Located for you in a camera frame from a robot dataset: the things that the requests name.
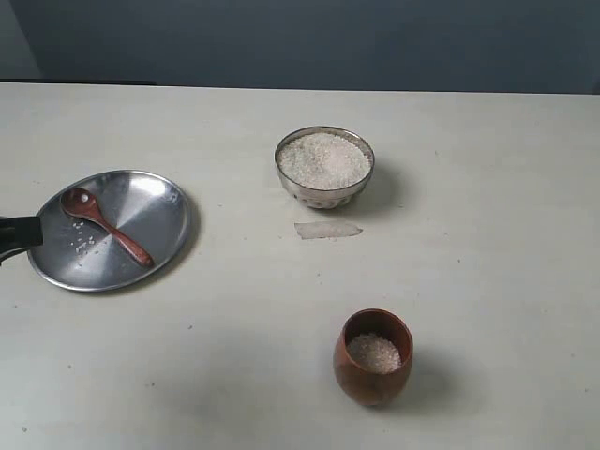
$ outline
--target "steel plate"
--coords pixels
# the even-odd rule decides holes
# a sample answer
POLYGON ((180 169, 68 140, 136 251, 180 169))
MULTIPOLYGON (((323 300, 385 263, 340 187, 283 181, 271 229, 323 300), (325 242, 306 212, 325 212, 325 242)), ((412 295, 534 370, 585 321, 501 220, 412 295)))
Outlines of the steel plate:
POLYGON ((171 260, 189 236, 191 214, 184 192, 148 172, 99 173, 54 195, 38 215, 44 245, 29 250, 29 261, 51 283, 72 291, 123 288, 155 273, 171 260), (138 265, 95 223, 68 216, 60 196, 85 188, 97 196, 103 216, 148 251, 155 265, 138 265))

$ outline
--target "plate rim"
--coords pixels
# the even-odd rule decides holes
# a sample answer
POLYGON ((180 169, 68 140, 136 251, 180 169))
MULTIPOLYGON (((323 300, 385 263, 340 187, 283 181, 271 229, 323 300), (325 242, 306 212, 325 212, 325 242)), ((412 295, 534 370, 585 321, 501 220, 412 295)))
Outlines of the plate rim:
POLYGON ((113 284, 111 286, 105 286, 105 287, 100 287, 100 288, 86 288, 86 287, 81 287, 81 286, 74 286, 68 283, 64 283, 62 281, 58 281, 57 279, 50 277, 48 274, 46 274, 44 271, 41 270, 41 268, 38 266, 38 263, 36 262, 32 251, 33 249, 30 248, 29 250, 27 250, 27 258, 29 259, 29 263, 32 265, 32 267, 34 268, 34 270, 37 272, 38 275, 40 275, 42 278, 44 278, 46 281, 49 281, 51 284, 53 284, 54 286, 58 286, 59 288, 63 288, 66 289, 68 291, 74 291, 74 292, 78 292, 78 293, 102 293, 102 292, 106 292, 106 291, 114 291, 117 289, 122 289, 125 288, 127 286, 131 286, 132 284, 135 284, 137 282, 142 281, 144 278, 148 278, 151 275, 155 274, 158 270, 160 270, 162 267, 164 267, 167 263, 169 263, 170 261, 173 260, 173 258, 175 256, 177 256, 177 254, 181 251, 181 249, 184 247, 184 245, 186 244, 186 242, 188 241, 189 238, 189 232, 191 229, 191 221, 192 221, 192 216, 191 216, 191 208, 189 206, 189 198, 188 195, 186 194, 186 192, 181 189, 179 187, 179 185, 177 185, 176 183, 174 183, 173 181, 171 181, 169 178, 166 178, 162 175, 158 175, 156 173, 152 173, 152 172, 148 172, 148 171, 139 171, 139 170, 130 170, 130 169, 119 169, 119 170, 115 170, 115 171, 106 171, 106 172, 99 172, 96 173, 94 175, 90 175, 90 176, 86 176, 85 178, 82 178, 79 181, 76 181, 75 183, 72 183, 71 185, 65 187, 64 189, 58 191, 56 194, 52 195, 51 198, 46 201, 41 208, 39 208, 39 211, 37 211, 37 216, 40 216, 41 213, 48 207, 48 205, 50 203, 52 203, 55 199, 60 198, 61 195, 63 195, 64 192, 66 192, 69 189, 72 188, 76 188, 79 184, 84 183, 86 181, 89 181, 91 179, 94 178, 98 178, 102 175, 106 175, 109 173, 138 173, 138 174, 142 174, 142 175, 147 175, 147 176, 151 176, 154 178, 159 179, 160 181, 162 181, 163 183, 167 183, 168 185, 171 185, 173 188, 175 188, 179 194, 181 195, 181 197, 184 200, 184 209, 187 212, 187 219, 184 222, 183 225, 183 233, 182 233, 182 237, 180 239, 180 242, 177 244, 173 254, 167 258, 165 261, 161 262, 160 264, 155 265, 154 267, 152 267, 150 270, 148 270, 147 272, 144 272, 143 274, 132 278, 128 281, 124 281, 122 283, 118 283, 118 284, 113 284))

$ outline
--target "wooden cup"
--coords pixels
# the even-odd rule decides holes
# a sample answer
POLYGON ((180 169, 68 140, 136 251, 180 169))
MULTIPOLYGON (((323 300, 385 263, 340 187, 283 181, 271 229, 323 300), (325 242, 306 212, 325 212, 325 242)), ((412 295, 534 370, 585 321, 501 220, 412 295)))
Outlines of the wooden cup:
POLYGON ((413 338, 408 327, 391 312, 364 309, 351 316, 337 339, 334 371, 343 391, 365 406, 388 403, 404 388, 411 373, 413 338), (392 342, 400 353, 400 367, 381 374, 359 366, 348 354, 347 346, 358 335, 373 333, 392 342))

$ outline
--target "spoon handle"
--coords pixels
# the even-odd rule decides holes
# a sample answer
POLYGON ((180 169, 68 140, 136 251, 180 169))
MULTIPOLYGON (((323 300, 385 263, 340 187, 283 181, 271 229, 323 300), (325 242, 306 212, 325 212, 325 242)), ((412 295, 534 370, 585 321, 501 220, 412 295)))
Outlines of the spoon handle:
POLYGON ((154 265, 152 256, 150 256, 150 254, 144 250, 140 244, 135 242, 123 232, 114 228, 114 226, 106 220, 99 221, 99 224, 102 225, 107 232, 112 234, 117 241, 119 241, 119 244, 121 244, 121 246, 133 257, 135 261, 138 262, 138 264, 143 265, 144 267, 152 267, 154 265))

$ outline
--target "steel bowl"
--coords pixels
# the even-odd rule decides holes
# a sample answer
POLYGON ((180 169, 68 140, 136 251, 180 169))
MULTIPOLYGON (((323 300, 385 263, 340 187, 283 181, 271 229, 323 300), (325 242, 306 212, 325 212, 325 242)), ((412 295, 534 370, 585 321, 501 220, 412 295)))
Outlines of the steel bowl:
POLYGON ((277 175, 279 175, 281 185, 300 203, 311 208, 332 209, 348 203, 352 198, 362 192, 373 174, 375 155, 373 154, 371 147, 363 138, 347 129, 337 127, 306 127, 288 134, 281 140, 275 150, 275 166, 277 167, 277 175), (291 141, 315 133, 335 134, 356 145, 365 154, 370 164, 370 170, 367 175, 359 182, 340 189, 315 189, 293 181, 281 170, 281 167, 279 166, 279 153, 281 153, 281 150, 283 150, 283 148, 291 141))

